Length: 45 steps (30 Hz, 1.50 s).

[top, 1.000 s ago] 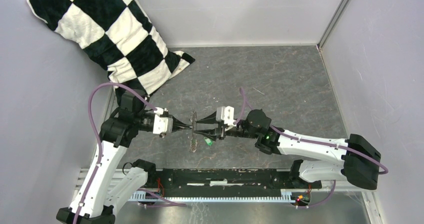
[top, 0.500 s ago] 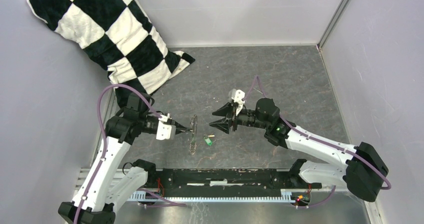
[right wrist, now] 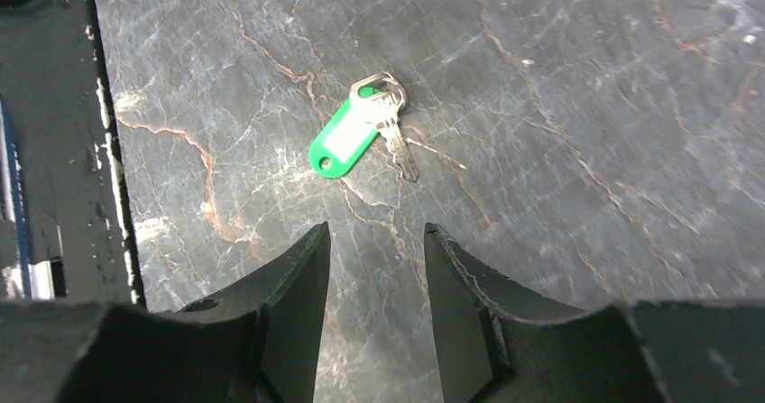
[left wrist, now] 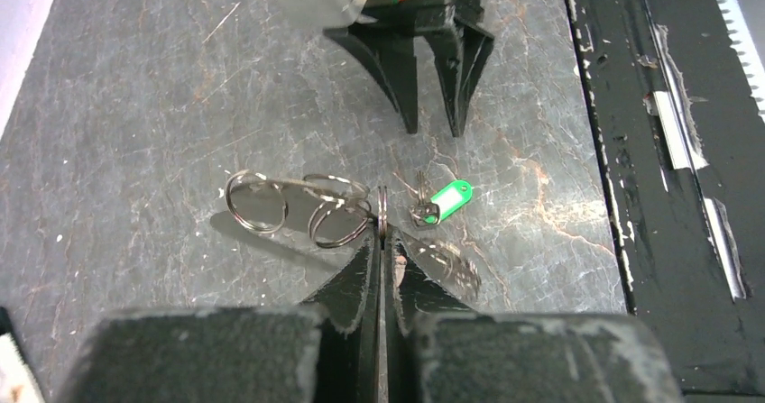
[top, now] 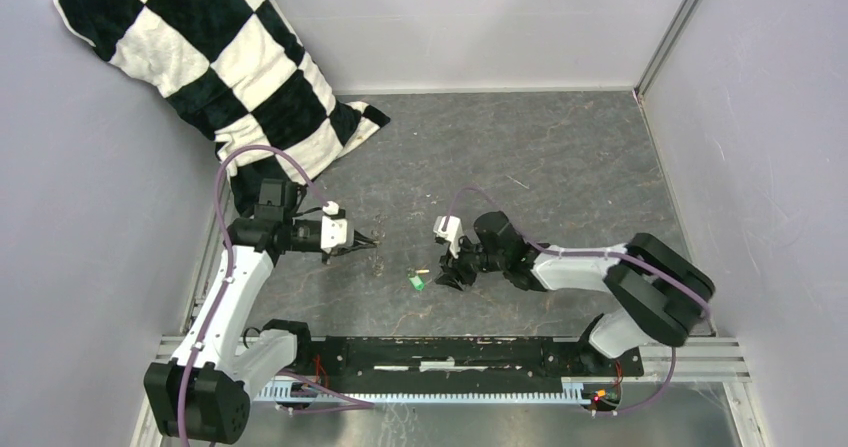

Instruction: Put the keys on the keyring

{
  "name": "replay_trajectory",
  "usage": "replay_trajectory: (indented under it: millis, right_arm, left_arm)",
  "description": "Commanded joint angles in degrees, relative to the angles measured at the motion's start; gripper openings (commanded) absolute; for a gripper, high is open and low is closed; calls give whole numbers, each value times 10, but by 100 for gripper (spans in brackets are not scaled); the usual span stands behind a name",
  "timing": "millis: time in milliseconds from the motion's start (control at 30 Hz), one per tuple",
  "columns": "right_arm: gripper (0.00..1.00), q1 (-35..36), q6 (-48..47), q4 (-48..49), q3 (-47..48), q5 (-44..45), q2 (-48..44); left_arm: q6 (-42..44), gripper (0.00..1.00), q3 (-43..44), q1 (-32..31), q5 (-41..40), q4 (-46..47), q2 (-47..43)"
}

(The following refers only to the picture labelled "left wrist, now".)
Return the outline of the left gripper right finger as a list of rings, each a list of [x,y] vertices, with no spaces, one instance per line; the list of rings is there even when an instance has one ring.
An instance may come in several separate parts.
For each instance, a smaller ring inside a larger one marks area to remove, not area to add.
[[[679,402],[651,331],[632,316],[481,313],[425,270],[428,249],[384,242],[392,402]]]

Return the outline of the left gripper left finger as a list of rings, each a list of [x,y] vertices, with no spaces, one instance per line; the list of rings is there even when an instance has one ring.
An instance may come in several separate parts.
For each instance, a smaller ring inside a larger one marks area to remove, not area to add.
[[[380,245],[296,305],[126,309],[103,319],[63,402],[375,402]]]

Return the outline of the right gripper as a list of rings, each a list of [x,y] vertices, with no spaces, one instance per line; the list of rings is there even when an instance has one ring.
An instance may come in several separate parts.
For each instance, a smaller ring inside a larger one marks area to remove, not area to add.
[[[411,37],[425,36],[434,54],[452,136],[465,133],[471,98],[493,51],[481,27],[482,0],[366,0],[364,23],[325,29],[370,74],[401,116],[406,132],[419,129],[417,58]]]

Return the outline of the key with green tag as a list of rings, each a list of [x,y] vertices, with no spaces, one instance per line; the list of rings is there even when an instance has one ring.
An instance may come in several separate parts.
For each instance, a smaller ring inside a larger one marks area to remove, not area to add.
[[[473,197],[473,186],[466,180],[456,179],[433,195],[426,189],[425,173],[416,173],[415,203],[409,208],[409,216],[415,227],[426,228],[440,224],[466,205]]]

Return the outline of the metal key organizer plate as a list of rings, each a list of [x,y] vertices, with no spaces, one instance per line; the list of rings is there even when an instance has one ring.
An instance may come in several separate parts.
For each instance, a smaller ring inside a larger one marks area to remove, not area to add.
[[[351,261],[363,242],[399,235],[403,252],[393,255],[394,281],[403,282],[403,264],[418,264],[448,292],[467,303],[482,289],[476,265],[442,234],[423,226],[395,224],[386,215],[383,188],[371,191],[329,176],[270,178],[254,170],[233,174],[221,189],[222,208],[209,218],[212,229],[263,269],[301,270],[315,289]]]

